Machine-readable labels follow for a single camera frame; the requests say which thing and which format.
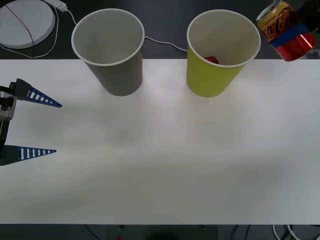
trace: coca-cola can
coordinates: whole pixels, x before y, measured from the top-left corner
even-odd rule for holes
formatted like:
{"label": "coca-cola can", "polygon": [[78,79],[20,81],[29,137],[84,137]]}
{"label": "coca-cola can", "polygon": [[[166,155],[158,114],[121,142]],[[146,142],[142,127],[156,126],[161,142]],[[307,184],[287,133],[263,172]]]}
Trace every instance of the coca-cola can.
{"label": "coca-cola can", "polygon": [[316,45],[316,38],[285,1],[270,4],[256,22],[269,44],[287,62],[302,58]]}

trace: wireless charger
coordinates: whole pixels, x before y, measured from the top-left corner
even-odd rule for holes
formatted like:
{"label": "wireless charger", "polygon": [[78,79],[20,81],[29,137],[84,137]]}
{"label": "wireless charger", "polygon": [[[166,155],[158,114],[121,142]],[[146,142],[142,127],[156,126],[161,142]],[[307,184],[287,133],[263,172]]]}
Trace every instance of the wireless charger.
{"label": "wireless charger", "polygon": [[[7,4],[30,31],[34,45],[52,32],[56,17],[51,8],[40,0],[16,0]],[[0,45],[10,49],[33,46],[26,27],[6,6],[0,8]]]}

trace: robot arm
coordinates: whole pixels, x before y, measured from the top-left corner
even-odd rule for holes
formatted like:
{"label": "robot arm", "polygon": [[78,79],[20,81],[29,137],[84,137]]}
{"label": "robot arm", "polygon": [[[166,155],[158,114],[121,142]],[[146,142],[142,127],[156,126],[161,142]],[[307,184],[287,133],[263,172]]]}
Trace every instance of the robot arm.
{"label": "robot arm", "polygon": [[22,79],[0,86],[0,166],[55,153],[53,149],[5,145],[10,120],[14,117],[17,100],[61,108],[62,105]]}
{"label": "robot arm", "polygon": [[306,0],[297,13],[311,31],[320,33],[320,0]]}

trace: gray paper cup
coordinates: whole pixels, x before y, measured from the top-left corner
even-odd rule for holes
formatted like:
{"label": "gray paper cup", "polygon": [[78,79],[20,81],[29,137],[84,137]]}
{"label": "gray paper cup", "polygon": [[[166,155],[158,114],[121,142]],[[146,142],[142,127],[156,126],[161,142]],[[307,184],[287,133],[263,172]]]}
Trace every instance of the gray paper cup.
{"label": "gray paper cup", "polygon": [[109,8],[85,16],[72,32],[71,45],[109,93],[127,96],[142,83],[144,39],[135,15]]}

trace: black floor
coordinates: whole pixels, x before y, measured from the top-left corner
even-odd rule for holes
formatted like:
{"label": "black floor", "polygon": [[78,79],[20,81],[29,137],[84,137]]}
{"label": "black floor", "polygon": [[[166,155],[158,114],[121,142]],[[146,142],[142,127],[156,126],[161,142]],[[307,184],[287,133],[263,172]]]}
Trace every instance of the black floor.
{"label": "black floor", "polygon": [[[88,225],[100,240],[231,240],[234,225]],[[233,240],[276,240],[271,225],[240,225]],[[294,225],[296,236],[302,240],[314,240],[320,227]],[[276,226],[280,237],[285,233],[282,225]],[[84,225],[0,225],[1,240],[97,240]]]}
{"label": "black floor", "polygon": [[[0,7],[13,0],[0,0]],[[87,14],[105,8],[127,10],[142,22],[145,35],[159,41],[171,42],[186,49],[187,29],[197,15],[214,9],[226,9],[238,12],[253,23],[256,17],[272,0],[63,0],[78,22]],[[294,8],[302,6],[304,0],[287,0]],[[59,28],[54,49],[41,59],[77,59],[71,47],[71,34],[75,27],[68,12],[58,11]],[[43,55],[52,47],[56,28],[34,48],[20,50],[31,56]],[[261,49],[257,59],[280,59],[279,55],[261,37]],[[145,40],[142,48],[144,59],[185,59],[187,53],[169,45]],[[0,59],[27,59],[25,56],[0,48]]]}

